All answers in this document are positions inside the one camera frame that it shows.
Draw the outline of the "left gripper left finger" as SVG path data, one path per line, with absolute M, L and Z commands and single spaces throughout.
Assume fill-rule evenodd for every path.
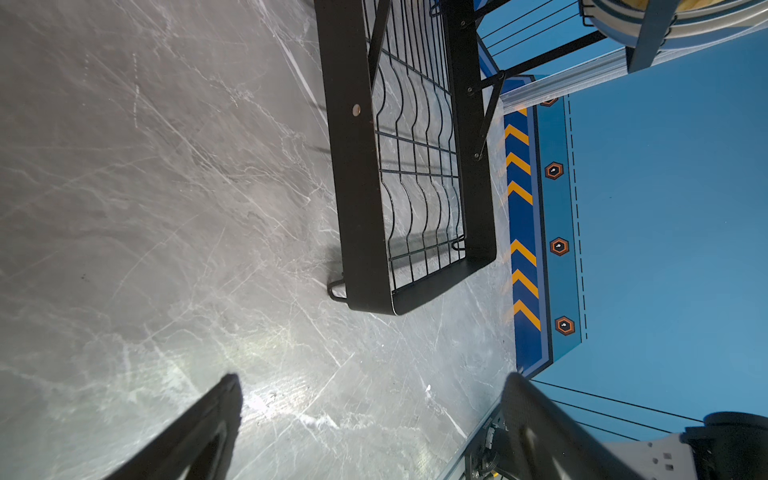
M 224 479 L 241 425 L 243 393 L 230 373 L 110 479 Z

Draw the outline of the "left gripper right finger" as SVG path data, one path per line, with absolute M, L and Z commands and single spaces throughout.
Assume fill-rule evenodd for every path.
M 517 479 L 638 479 L 600 442 L 517 372 L 501 394 Z

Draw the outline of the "black wire dish rack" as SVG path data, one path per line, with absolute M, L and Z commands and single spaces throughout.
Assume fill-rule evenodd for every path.
M 649 67 L 677 1 L 582 1 L 594 30 L 484 77 L 481 22 L 498 1 L 315 3 L 342 275 L 329 297 L 402 315 L 496 258 L 488 134 L 505 82 L 627 33 Z

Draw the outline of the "blue white striped plate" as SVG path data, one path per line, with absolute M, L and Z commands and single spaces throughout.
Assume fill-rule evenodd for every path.
M 583 13 L 606 37 L 634 48 L 645 12 L 623 1 L 582 1 Z M 668 27 L 662 50 L 708 45 L 767 22 L 766 1 L 716 1 L 679 10 Z

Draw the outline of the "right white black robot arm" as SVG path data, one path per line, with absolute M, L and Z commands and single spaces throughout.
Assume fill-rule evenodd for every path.
M 759 415 L 716 412 L 682 433 L 605 447 L 644 479 L 767 477 L 767 419 Z

